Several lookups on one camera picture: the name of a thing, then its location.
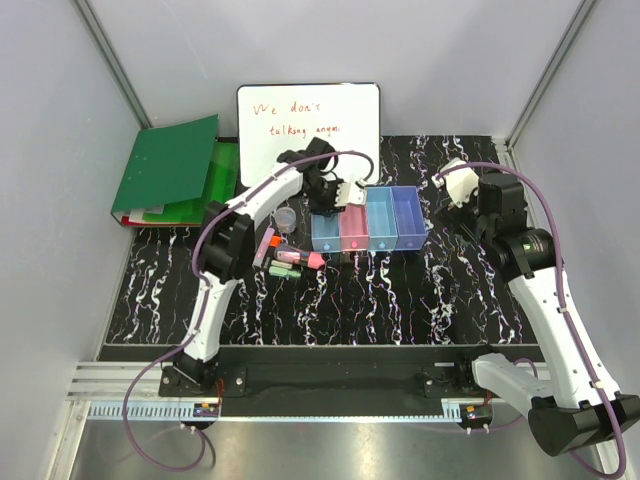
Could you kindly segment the light blue bin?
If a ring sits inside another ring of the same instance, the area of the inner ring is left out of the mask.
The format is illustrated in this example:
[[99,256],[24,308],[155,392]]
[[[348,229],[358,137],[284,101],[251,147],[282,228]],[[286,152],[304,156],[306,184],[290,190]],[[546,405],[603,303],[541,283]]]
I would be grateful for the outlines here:
[[311,241],[313,250],[320,253],[341,251],[340,214],[311,215]]
[[369,233],[368,250],[394,250],[398,231],[390,187],[367,189],[366,215]]

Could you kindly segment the pink plastic bin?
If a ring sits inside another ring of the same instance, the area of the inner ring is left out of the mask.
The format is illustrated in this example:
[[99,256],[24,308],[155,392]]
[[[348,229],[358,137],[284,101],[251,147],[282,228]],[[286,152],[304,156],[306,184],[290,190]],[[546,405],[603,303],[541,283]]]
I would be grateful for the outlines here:
[[365,251],[369,246],[369,230],[365,206],[347,205],[340,214],[342,251]]

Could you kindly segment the clear jar of clips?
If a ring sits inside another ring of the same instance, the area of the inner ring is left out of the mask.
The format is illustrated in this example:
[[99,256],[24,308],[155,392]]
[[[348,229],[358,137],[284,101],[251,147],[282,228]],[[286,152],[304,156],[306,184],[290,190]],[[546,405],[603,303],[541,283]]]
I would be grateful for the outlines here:
[[297,214],[291,207],[280,207],[274,214],[275,227],[280,234],[291,234],[297,227]]

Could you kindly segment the purple plastic bin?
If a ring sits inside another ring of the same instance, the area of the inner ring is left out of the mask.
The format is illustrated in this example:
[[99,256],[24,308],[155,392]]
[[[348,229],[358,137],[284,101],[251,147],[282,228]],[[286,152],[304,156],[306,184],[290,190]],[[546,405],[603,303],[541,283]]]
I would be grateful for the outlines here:
[[393,186],[391,195],[398,233],[395,249],[420,250],[427,239],[427,229],[417,189],[413,186]]

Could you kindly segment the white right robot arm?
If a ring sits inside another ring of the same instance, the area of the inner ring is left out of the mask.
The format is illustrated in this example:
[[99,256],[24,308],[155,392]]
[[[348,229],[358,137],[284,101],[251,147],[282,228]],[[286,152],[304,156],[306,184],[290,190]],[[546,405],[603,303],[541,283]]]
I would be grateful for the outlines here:
[[433,176],[450,199],[443,219],[482,246],[525,313],[549,377],[538,379],[492,351],[459,366],[455,387],[466,396],[485,389],[505,400],[526,418],[549,456],[620,442],[639,420],[639,398],[621,392],[586,332],[570,293],[556,226],[529,226],[525,192],[533,187],[530,180],[508,167],[483,175],[476,167],[454,161]]

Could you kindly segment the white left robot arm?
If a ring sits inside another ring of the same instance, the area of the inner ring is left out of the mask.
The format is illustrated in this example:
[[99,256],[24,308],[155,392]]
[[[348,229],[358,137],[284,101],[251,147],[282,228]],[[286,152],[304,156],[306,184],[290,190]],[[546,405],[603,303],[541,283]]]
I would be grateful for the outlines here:
[[339,182],[325,180],[323,170],[337,161],[336,150],[314,138],[303,150],[280,154],[262,180],[246,192],[206,207],[191,261],[198,279],[196,301],[185,338],[171,357],[169,385],[196,396],[214,388],[222,324],[239,280],[251,269],[256,227],[301,192],[333,207]]

